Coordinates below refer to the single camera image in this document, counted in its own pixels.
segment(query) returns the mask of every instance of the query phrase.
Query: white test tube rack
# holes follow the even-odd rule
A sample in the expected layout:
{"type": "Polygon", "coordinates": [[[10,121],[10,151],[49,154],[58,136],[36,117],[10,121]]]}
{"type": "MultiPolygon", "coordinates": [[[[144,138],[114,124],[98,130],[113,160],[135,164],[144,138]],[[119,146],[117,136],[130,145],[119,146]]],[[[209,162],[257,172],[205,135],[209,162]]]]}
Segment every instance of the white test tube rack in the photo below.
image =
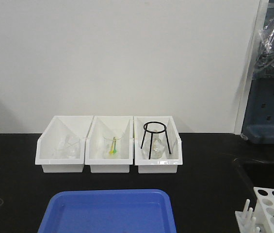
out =
{"type": "Polygon", "coordinates": [[[274,189],[254,187],[258,198],[255,209],[247,199],[243,211],[236,211],[240,233],[274,233],[274,189]]]}

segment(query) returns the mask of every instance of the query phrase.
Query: metal ring stand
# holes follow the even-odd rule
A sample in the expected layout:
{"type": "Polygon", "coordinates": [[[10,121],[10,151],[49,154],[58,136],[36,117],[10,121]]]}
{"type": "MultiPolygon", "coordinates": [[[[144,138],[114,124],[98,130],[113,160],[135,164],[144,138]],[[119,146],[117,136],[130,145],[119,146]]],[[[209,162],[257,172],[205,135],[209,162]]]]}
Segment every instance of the metal ring stand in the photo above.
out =
{"type": "Polygon", "coordinates": [[[141,144],[141,148],[143,147],[143,143],[145,142],[145,134],[146,132],[148,133],[151,133],[151,143],[150,143],[150,152],[149,152],[149,155],[148,155],[148,159],[151,159],[151,151],[152,151],[152,142],[153,142],[153,134],[154,133],[163,133],[165,132],[165,135],[166,135],[166,140],[167,140],[167,145],[168,145],[168,150],[169,150],[169,154],[171,154],[171,151],[170,151],[170,146],[169,146],[169,140],[168,140],[168,135],[167,135],[167,126],[161,122],[158,122],[158,121],[150,121],[146,124],[144,124],[143,126],[144,130],[145,130],[145,133],[143,134],[143,139],[142,139],[142,144],[141,144]],[[149,124],[160,124],[164,127],[164,129],[162,131],[158,131],[158,132],[155,132],[155,131],[150,131],[147,129],[147,126],[149,124]]]}

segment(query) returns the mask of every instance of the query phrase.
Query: black countertop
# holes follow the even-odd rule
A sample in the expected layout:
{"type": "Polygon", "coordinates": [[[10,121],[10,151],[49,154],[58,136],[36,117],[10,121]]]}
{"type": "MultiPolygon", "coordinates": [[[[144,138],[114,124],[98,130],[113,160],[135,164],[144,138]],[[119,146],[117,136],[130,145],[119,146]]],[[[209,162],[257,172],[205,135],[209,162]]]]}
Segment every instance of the black countertop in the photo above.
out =
{"type": "Polygon", "coordinates": [[[226,133],[180,133],[177,174],[43,173],[34,164],[40,134],[0,134],[0,233],[36,233],[47,204],[61,191],[161,189],[171,200],[178,233],[239,232],[235,210],[254,200],[239,161],[274,162],[274,145],[254,145],[226,133]]]}

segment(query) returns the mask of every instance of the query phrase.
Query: blue plastic tray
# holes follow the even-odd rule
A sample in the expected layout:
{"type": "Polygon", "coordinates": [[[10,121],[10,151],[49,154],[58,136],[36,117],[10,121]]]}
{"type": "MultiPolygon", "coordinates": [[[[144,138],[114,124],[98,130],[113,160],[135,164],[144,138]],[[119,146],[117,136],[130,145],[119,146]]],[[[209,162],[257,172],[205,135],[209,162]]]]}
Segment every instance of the blue plastic tray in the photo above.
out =
{"type": "Polygon", "coordinates": [[[176,227],[161,190],[69,191],[50,200],[38,233],[176,233],[176,227]]]}

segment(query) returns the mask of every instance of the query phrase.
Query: white wall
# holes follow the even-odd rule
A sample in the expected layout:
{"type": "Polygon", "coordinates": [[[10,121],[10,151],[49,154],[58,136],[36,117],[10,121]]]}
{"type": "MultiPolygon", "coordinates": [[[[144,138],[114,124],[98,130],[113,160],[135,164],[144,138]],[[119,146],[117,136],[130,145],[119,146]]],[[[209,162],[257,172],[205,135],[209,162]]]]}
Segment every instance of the white wall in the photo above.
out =
{"type": "Polygon", "coordinates": [[[0,133],[54,115],[234,131],[258,0],[0,0],[0,133]]]}

